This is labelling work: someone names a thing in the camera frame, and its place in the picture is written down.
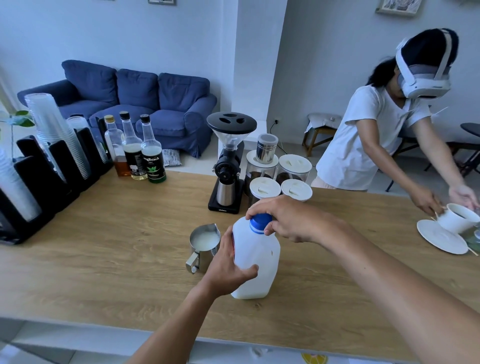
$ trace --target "hand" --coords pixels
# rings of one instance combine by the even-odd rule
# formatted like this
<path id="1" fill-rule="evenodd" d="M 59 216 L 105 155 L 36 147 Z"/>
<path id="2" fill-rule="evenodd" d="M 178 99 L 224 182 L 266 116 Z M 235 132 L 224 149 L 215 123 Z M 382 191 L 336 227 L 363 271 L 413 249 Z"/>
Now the hand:
<path id="1" fill-rule="evenodd" d="M 285 195 L 261 199 L 248 209 L 246 219 L 263 213 L 276 218 L 265 227 L 265 235 L 278 232 L 296 243 L 312 242 L 327 247 L 326 242 L 334 241 L 331 238 L 339 229 L 349 226 L 331 214 Z"/>
<path id="2" fill-rule="evenodd" d="M 248 280 L 258 275 L 258 265 L 240 269 L 233 261 L 232 226 L 229 226 L 220 240 L 220 248 L 213 257 L 200 285 L 210 292 L 213 298 L 230 294 Z"/>
<path id="3" fill-rule="evenodd" d="M 466 184 L 450 187 L 448 194 L 450 195 L 450 201 L 454 204 L 465 206 L 470 210 L 475 210 L 480 207 L 477 195 L 475 195 L 475 192 Z"/>
<path id="4" fill-rule="evenodd" d="M 435 217 L 435 213 L 443 213 L 442 203 L 428 188 L 416 185 L 409 194 L 414 205 L 426 214 Z"/>

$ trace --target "white t-shirt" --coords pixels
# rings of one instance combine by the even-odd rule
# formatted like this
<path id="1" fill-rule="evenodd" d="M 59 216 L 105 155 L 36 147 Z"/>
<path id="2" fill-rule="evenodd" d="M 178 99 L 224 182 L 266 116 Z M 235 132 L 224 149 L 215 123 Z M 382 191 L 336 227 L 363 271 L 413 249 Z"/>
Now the white t-shirt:
<path id="1" fill-rule="evenodd" d="M 377 120 L 380 145 L 392 155 L 402 126 L 410 127 L 428 116 L 431 113 L 425 100 L 407 99 L 401 109 L 383 87 L 358 88 L 333 140 L 317 163 L 318 177 L 344 190 L 368 189 L 378 167 L 363 150 L 356 122 Z"/>

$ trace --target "white vr headset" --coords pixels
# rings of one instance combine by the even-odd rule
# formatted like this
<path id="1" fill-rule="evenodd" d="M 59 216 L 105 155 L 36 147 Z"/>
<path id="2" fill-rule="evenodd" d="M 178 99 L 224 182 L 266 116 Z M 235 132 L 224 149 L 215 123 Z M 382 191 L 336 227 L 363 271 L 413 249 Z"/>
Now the white vr headset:
<path id="1" fill-rule="evenodd" d="M 450 90 L 450 67 L 447 67 L 450 53 L 452 52 L 452 37 L 447 30 L 442 29 L 445 36 L 445 54 L 440 66 L 414 64 L 407 66 L 402 57 L 402 48 L 409 39 L 404 39 L 396 48 L 395 60 L 400 70 L 398 85 L 407 98 L 437 98 L 445 95 Z"/>

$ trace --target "wooden countertop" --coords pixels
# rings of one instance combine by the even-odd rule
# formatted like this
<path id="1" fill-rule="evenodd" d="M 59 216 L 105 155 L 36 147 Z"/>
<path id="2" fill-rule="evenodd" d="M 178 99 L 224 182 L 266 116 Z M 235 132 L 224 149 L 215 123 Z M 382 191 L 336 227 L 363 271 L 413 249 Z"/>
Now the wooden countertop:
<path id="1" fill-rule="evenodd" d="M 155 330 L 199 281 L 185 269 L 189 235 L 243 216 L 211 212 L 215 177 L 168 171 L 162 184 L 111 170 L 22 245 L 0 246 L 0 316 Z M 405 198 L 314 189 L 309 203 L 353 224 L 375 244 L 480 311 L 480 258 L 424 241 L 425 216 Z M 304 350 L 412 360 L 388 324 L 321 247 L 280 238 L 269 295 L 218 299 L 200 336 Z"/>

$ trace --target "shirt sleeve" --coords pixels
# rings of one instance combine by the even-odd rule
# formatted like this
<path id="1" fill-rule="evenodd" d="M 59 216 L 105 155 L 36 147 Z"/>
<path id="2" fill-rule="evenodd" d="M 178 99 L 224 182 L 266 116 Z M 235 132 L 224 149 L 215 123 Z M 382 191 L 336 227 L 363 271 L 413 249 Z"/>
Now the shirt sleeve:
<path id="1" fill-rule="evenodd" d="M 357 120 L 377 120 L 380 112 L 380 100 L 377 92 L 371 86 L 363 86 L 357 89 L 348 103 L 343 121 L 347 125 L 353 125 Z"/>
<path id="2" fill-rule="evenodd" d="M 432 116 L 428 102 L 426 100 L 416 99 L 413 103 L 413 110 L 410 112 L 410 116 L 405 120 L 407 127 L 412 126 L 418 120 Z"/>

